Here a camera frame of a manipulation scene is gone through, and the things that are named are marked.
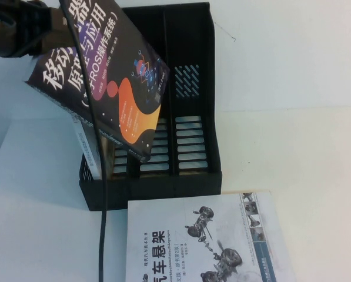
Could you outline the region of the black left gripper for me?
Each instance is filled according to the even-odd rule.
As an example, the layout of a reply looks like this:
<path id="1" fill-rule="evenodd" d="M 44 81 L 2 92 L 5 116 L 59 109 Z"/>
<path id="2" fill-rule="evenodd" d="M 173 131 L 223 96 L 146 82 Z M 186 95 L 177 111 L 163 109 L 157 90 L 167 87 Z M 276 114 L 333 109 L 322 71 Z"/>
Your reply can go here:
<path id="1" fill-rule="evenodd" d="M 15 22 L 14 47 L 9 56 L 38 56 L 55 44 L 50 36 L 55 31 L 68 31 L 68 21 L 59 8 L 42 1 L 13 1 L 11 16 Z"/>

